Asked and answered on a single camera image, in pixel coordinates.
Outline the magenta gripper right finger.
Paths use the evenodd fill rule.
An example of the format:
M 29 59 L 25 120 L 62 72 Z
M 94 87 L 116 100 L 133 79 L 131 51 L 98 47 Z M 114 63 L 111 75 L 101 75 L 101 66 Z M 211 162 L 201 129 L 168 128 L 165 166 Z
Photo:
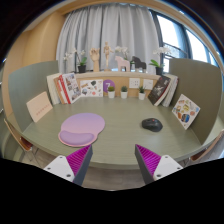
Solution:
M 169 155 L 160 156 L 138 144 L 135 145 L 135 156 L 145 184 L 182 169 L 182 166 Z

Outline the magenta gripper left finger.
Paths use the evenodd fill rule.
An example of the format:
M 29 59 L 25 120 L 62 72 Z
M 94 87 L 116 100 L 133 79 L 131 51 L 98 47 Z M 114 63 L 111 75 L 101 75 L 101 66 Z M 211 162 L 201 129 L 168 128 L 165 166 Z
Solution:
M 92 146 L 88 145 L 68 156 L 59 155 L 44 170 L 81 186 L 92 155 Z

